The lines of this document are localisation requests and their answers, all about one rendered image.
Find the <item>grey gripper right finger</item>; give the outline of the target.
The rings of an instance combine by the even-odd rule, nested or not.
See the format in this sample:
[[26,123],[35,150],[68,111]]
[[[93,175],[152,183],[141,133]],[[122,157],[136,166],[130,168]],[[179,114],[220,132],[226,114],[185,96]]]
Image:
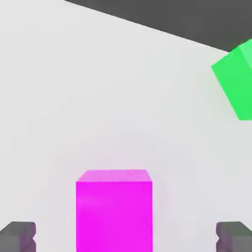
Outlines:
[[252,230],[240,221],[218,222],[216,252],[252,252]]

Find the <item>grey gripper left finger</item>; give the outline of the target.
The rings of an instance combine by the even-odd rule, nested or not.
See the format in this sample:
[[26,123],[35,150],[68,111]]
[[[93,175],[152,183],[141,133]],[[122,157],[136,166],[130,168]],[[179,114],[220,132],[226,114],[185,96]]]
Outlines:
[[36,252],[35,234],[34,222],[10,222],[0,231],[0,252]]

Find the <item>small magenta cube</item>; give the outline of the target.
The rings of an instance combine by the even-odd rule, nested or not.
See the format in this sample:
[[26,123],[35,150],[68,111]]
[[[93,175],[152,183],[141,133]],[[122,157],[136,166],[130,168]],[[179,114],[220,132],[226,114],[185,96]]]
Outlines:
[[87,170],[75,191],[76,252],[153,252],[147,170]]

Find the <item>small green cube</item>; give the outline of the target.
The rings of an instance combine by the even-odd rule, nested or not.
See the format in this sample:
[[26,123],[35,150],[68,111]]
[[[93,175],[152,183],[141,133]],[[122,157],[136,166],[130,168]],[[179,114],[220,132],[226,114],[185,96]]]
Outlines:
[[213,64],[212,70],[238,119],[252,121],[252,39]]

